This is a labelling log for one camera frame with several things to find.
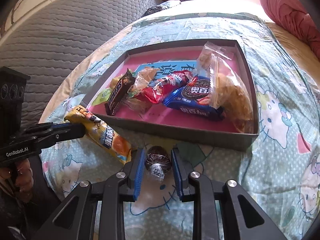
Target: pink blanket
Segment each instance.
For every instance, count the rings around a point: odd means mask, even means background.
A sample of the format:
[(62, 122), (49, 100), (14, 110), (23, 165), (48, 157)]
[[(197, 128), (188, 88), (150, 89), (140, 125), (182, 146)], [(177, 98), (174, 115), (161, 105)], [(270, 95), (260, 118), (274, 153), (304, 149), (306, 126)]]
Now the pink blanket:
[(307, 43), (320, 60), (320, 33), (299, 0), (260, 0), (260, 3), (271, 20)]

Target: gray quilted headboard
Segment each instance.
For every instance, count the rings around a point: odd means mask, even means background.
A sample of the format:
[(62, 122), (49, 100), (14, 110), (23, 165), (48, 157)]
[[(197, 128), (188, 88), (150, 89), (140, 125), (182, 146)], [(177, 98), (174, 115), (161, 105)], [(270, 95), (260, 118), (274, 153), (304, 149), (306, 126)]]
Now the gray quilted headboard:
[(53, 93), (95, 49), (161, 0), (57, 0), (0, 46), (0, 65), (30, 75), (22, 127), (37, 123)]

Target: blue snack package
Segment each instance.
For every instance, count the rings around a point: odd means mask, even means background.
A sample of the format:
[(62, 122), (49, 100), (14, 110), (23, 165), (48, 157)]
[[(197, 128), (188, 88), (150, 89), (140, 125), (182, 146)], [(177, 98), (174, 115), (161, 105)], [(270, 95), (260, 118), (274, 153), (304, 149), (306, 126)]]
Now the blue snack package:
[(213, 121), (224, 119), (223, 107), (215, 109), (210, 103), (210, 79), (195, 76), (186, 86), (171, 92), (163, 101), (166, 107), (196, 114)]

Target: polka dot fabric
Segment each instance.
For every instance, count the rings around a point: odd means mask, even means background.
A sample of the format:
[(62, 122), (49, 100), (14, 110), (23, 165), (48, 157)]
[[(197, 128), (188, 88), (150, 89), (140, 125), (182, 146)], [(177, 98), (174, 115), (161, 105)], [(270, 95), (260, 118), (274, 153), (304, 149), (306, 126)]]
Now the polka dot fabric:
[[(260, 135), (247, 152), (177, 142), (113, 127), (136, 147), (177, 145), (183, 158), (210, 179), (237, 180), (288, 239), (301, 239), (320, 205), (319, 103), (314, 81), (285, 52), (268, 27), (245, 15), (218, 13), (158, 17), (136, 23), (101, 61), (76, 82), (48, 121), (62, 122), (72, 106), (126, 50), (185, 39), (231, 39), (240, 44), (255, 83)], [(42, 153), (48, 184), (62, 199), (81, 180), (105, 180), (120, 163), (87, 138)], [(143, 178), (140, 197), (125, 203), (126, 239), (192, 239), (192, 203), (181, 203), (172, 174), (161, 184)]]

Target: triangular cutout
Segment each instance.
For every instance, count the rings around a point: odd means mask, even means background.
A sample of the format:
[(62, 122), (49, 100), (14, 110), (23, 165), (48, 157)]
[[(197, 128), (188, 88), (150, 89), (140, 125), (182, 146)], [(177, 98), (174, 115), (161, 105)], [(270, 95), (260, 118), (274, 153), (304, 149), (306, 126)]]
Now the triangular cutout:
[(247, 228), (254, 228), (264, 223), (264, 219), (243, 195), (239, 195), (238, 200)]
[(79, 197), (74, 197), (62, 210), (62, 212), (53, 220), (57, 227), (70, 229), (75, 218)]

